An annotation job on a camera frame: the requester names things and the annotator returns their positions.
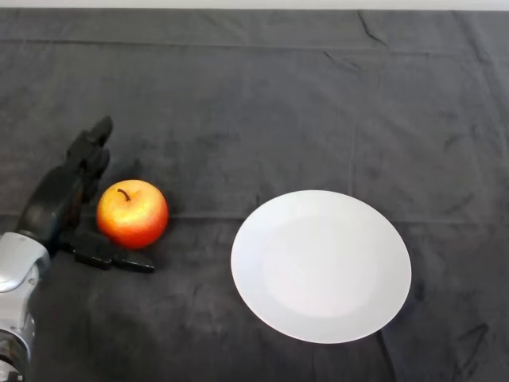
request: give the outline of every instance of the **red apple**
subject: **red apple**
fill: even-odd
[[[107,189],[97,205],[97,225],[113,242],[135,249],[152,244],[166,228],[168,205],[146,181],[121,181]]]

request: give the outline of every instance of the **table surface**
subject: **table surface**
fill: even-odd
[[[172,206],[153,275],[55,258],[33,380],[508,380],[508,34],[502,13],[0,10],[0,228],[104,115],[100,191],[141,178]],[[239,226],[299,189],[404,239],[410,295],[380,332],[305,343],[239,297]]]

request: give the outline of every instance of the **plate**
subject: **plate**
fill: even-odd
[[[240,296],[267,325],[303,341],[354,341],[383,328],[410,289],[410,257],[378,211],[329,191],[266,202],[231,251]]]

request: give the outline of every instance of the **apple stem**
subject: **apple stem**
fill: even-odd
[[[123,189],[117,189],[117,191],[119,191],[120,193],[123,193],[124,197],[126,197],[127,201],[130,201],[130,197],[129,197],[129,195],[127,195],[127,192],[125,192]]]

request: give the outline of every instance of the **robotic hand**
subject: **robotic hand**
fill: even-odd
[[[104,144],[109,117],[82,131],[62,166],[50,170],[26,205],[14,232],[0,237],[0,382],[25,381],[35,323],[29,300],[57,251],[89,265],[151,272],[143,255],[111,245],[102,236],[77,233],[81,205],[90,201],[109,162]]]

